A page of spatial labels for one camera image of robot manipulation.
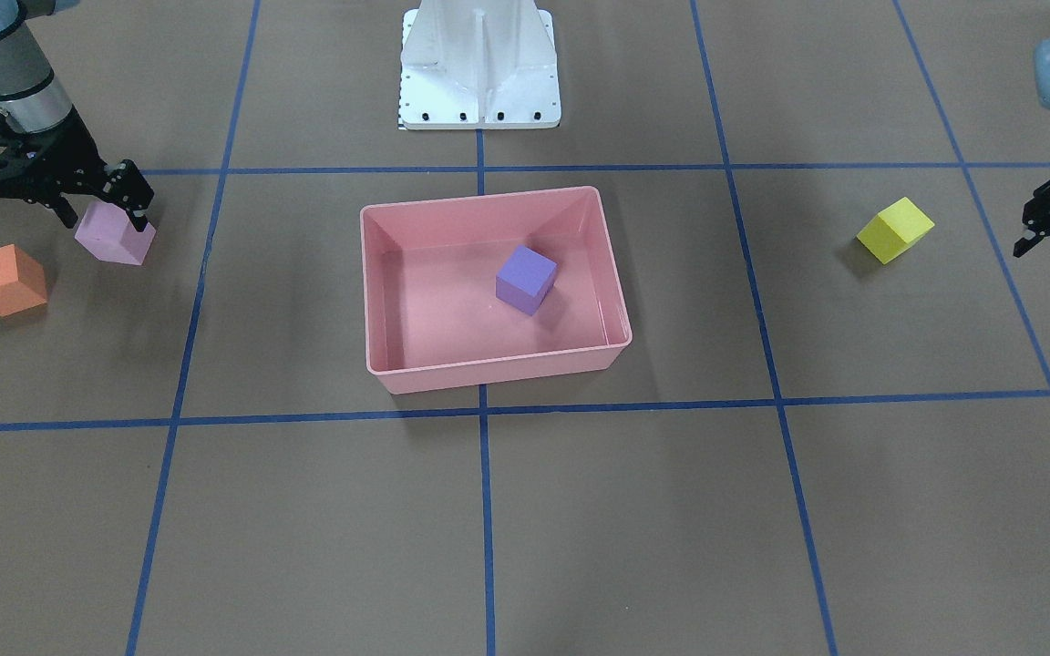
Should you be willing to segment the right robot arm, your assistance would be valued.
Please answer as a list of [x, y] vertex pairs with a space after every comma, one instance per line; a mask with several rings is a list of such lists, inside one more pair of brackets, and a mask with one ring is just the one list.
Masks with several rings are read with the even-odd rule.
[[36, 41], [30, 18], [75, 1], [0, 1], [0, 199], [42, 205], [67, 228], [79, 217], [67, 198], [92, 196], [125, 212], [138, 232], [154, 191], [132, 160], [107, 163]]

